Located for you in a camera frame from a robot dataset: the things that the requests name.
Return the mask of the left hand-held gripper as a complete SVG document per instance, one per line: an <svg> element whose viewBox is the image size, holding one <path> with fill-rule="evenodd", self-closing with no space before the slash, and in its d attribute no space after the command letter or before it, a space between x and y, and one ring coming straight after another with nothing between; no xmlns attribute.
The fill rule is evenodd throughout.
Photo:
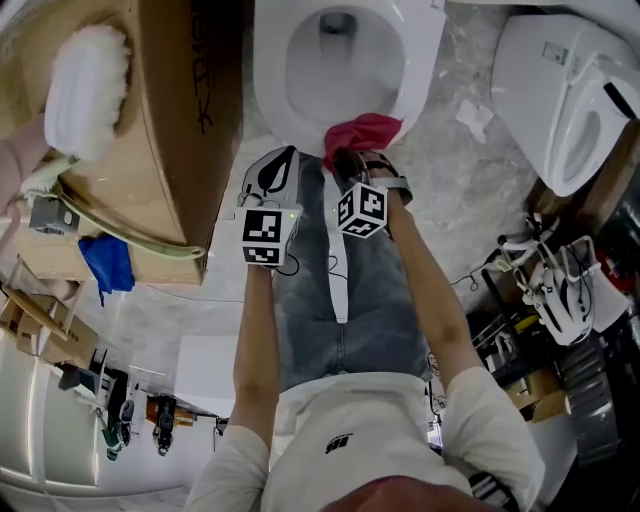
<svg viewBox="0 0 640 512"><path fill-rule="evenodd" d="M247 264L267 268L284 264L303 207L279 202L296 199L299 168L299 151L285 146L272 150L247 170L235 217Z"/></svg>

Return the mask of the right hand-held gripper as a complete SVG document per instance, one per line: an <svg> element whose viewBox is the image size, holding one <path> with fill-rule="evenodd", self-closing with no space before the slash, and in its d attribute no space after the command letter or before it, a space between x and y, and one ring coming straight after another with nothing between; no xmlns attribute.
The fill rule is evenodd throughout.
<svg viewBox="0 0 640 512"><path fill-rule="evenodd" d="M404 204L412 201L413 195L404 176L371 177L363 172L363 160L359 152L339 148L333 155L333 166L339 176L351 174L350 188L338 201L337 229L343 235L367 239L387 227L388 192L396 190Z"/></svg>

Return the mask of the person's right hand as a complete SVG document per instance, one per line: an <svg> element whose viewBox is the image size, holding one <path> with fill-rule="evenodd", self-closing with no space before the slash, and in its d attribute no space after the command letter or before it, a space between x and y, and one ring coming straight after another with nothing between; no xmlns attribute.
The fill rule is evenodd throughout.
<svg viewBox="0 0 640 512"><path fill-rule="evenodd" d="M391 162L381 153L362 152L364 166L371 178L398 178L399 174Z"/></svg>

